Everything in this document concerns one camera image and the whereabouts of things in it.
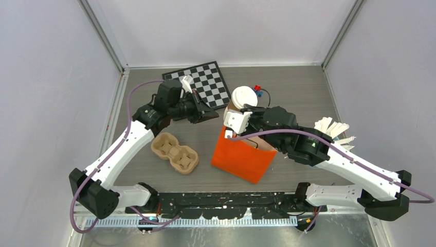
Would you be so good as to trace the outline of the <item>orange paper bag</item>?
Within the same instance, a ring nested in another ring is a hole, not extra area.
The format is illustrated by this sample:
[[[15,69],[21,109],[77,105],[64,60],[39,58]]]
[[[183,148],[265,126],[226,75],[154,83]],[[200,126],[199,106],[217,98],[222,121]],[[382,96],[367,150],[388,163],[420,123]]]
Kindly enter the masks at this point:
[[[243,142],[224,138],[223,126],[212,156],[211,165],[257,184],[274,160],[277,151],[263,151]]]

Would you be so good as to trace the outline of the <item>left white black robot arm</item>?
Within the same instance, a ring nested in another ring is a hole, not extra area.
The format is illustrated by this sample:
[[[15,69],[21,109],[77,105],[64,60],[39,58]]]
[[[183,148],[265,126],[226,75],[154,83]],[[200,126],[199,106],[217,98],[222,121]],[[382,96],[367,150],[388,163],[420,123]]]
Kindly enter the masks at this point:
[[[128,125],[119,138],[91,165],[69,174],[73,202],[79,202],[97,219],[130,206],[152,213],[158,205],[152,187],[144,183],[115,186],[118,175],[173,119],[197,124],[219,116],[188,83],[170,79],[158,84],[149,103],[134,114],[128,112]]]

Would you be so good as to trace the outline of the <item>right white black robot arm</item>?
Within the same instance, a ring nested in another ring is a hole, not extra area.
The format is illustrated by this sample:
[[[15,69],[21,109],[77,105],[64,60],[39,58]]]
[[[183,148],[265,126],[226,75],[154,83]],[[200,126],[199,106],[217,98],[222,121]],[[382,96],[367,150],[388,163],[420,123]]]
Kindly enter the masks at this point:
[[[296,163],[325,169],[351,182],[346,186],[300,182],[293,198],[296,209],[353,207],[384,221],[394,221],[409,211],[410,199],[403,194],[403,186],[411,184],[410,172],[376,167],[352,154],[321,126],[298,125],[295,114],[282,107],[245,105],[242,112],[250,113],[244,136],[260,133],[260,139]]]

